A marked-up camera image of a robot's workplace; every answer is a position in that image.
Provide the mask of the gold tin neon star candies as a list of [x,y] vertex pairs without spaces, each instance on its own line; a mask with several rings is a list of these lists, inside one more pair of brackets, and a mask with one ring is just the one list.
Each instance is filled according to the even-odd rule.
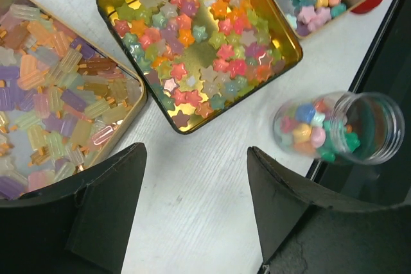
[[96,0],[173,129],[189,134],[302,59],[274,0]]

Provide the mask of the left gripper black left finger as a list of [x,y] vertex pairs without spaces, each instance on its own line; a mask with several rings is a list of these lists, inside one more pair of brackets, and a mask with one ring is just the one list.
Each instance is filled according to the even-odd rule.
[[120,273],[146,167],[137,142],[53,185],[1,201],[2,273]]

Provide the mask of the clear glass jar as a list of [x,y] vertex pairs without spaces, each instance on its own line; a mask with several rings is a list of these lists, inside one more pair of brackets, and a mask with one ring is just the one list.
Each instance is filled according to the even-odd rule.
[[272,124],[283,151],[332,164],[382,164],[398,152],[405,136],[400,107],[378,92],[291,99]]

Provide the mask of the gold tin popsicle candies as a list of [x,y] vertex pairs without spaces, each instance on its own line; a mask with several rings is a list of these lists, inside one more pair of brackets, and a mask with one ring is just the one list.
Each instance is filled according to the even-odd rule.
[[144,83],[33,0],[1,0],[1,198],[104,160],[146,103]]

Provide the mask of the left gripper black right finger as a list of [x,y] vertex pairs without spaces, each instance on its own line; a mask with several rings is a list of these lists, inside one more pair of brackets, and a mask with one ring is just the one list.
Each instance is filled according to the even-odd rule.
[[247,150],[263,273],[409,273],[410,206],[327,189]]

